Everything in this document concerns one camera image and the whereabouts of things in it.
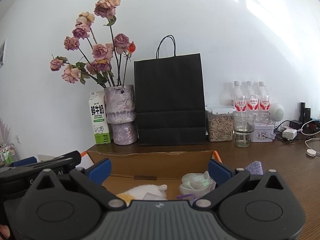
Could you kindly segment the white green wrapped ball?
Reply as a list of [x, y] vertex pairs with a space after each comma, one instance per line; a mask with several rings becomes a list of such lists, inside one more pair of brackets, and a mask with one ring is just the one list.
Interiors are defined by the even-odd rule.
[[182, 177], [179, 186], [181, 195], [192, 194], [196, 199], [203, 197], [215, 189], [216, 182], [210, 177], [209, 172], [188, 173]]

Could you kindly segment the red pumpkin cardboard box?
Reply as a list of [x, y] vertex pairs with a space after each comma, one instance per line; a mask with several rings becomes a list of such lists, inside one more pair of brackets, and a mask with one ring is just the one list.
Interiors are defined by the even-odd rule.
[[111, 175], [102, 185], [111, 193], [119, 194], [131, 188], [145, 185], [166, 184], [167, 198], [180, 195], [181, 179], [188, 173], [204, 173], [216, 151], [200, 152], [153, 152], [102, 154], [87, 151], [93, 163], [108, 158], [112, 164]]

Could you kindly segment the clear container with pellets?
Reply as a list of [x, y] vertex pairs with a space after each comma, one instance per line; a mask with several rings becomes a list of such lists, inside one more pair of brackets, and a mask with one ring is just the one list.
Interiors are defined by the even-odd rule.
[[210, 142], [232, 141], [233, 106], [207, 106], [207, 132]]

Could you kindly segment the glass jar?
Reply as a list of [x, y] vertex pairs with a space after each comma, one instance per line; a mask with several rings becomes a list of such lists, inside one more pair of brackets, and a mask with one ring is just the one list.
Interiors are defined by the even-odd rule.
[[256, 114], [247, 112], [234, 112], [233, 131], [235, 146], [246, 148], [251, 143], [251, 135], [255, 128]]

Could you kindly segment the white tin box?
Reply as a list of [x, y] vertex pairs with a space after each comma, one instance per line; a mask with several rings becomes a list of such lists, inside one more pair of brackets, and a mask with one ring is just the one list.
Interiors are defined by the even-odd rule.
[[251, 142], [272, 142], [275, 136], [273, 123], [256, 122], [251, 134]]

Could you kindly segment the green white milk carton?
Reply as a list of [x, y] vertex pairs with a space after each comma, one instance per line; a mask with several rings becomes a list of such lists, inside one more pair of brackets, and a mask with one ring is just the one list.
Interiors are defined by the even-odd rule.
[[106, 120], [104, 91], [92, 92], [88, 102], [95, 143], [97, 145], [111, 143], [110, 128]]

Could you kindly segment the water bottle right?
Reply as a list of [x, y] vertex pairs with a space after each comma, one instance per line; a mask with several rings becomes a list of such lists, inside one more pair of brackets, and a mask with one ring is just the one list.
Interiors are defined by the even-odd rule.
[[270, 97], [266, 91], [266, 84], [264, 81], [259, 81], [259, 111], [258, 121], [267, 121], [270, 114]]

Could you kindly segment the water bottle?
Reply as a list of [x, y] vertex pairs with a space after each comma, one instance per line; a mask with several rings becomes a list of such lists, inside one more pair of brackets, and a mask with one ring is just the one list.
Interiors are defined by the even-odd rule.
[[247, 108], [246, 96], [241, 88], [241, 81], [234, 81], [233, 105], [237, 112], [245, 112]]
[[259, 111], [258, 121], [267, 121], [270, 114], [270, 97], [266, 91], [266, 84], [264, 81], [259, 81]]
[[252, 114], [255, 117], [255, 121], [258, 119], [258, 108], [259, 108], [259, 98], [254, 90], [254, 82], [253, 81], [247, 81], [247, 111], [248, 113]]

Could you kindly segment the water bottle middle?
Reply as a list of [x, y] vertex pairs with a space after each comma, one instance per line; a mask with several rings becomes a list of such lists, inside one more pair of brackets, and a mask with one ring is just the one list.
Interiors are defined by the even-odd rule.
[[258, 119], [258, 108], [259, 108], [259, 98], [254, 90], [254, 82], [253, 81], [247, 81], [247, 111], [248, 113], [252, 114], [255, 117], [255, 121]]

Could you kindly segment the water bottle left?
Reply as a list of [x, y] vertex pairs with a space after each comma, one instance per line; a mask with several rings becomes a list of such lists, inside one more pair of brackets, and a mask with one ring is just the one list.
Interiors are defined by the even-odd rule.
[[237, 112], [245, 112], [247, 108], [246, 96], [241, 88], [241, 81], [234, 81], [233, 105]]

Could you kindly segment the white charger plug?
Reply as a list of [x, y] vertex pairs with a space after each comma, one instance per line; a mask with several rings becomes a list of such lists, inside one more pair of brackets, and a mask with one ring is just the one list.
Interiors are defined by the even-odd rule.
[[297, 136], [297, 130], [288, 128], [282, 132], [282, 137], [287, 140], [293, 140]]

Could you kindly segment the black paper bag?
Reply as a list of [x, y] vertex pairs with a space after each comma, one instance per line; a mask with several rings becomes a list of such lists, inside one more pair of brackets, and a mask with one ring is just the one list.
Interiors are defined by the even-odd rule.
[[200, 145], [206, 140], [201, 55], [134, 62], [136, 125], [142, 146]]

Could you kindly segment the white round speaker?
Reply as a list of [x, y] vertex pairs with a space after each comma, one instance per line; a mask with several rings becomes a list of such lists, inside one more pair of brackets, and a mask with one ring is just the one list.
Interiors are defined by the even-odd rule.
[[272, 122], [272, 124], [274, 124], [274, 127], [280, 124], [283, 118], [284, 118], [283, 106], [279, 103], [270, 104], [268, 119], [270, 120], [270, 122]]

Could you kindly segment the dried pink roses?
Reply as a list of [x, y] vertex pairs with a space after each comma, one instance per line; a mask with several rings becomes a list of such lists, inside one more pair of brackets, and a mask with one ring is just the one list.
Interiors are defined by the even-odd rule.
[[[63, 70], [61, 77], [67, 83], [80, 82], [84, 85], [87, 79], [92, 79], [103, 88], [123, 87], [127, 65], [136, 51], [136, 45], [125, 34], [113, 33], [112, 26], [117, 20], [116, 9], [120, 4], [121, 0], [98, 0], [92, 13], [80, 13], [72, 36], [65, 37], [63, 46], [67, 51], [79, 51], [81, 59], [70, 63], [66, 57], [53, 56], [50, 70]], [[97, 16], [107, 20], [105, 26], [110, 29], [110, 43], [97, 42], [92, 28]]]

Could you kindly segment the wall poster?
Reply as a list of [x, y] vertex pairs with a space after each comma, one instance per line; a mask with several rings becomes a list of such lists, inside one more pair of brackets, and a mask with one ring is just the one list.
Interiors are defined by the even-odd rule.
[[5, 39], [0, 45], [0, 68], [2, 68], [4, 66], [6, 42], [7, 42], [7, 40]]

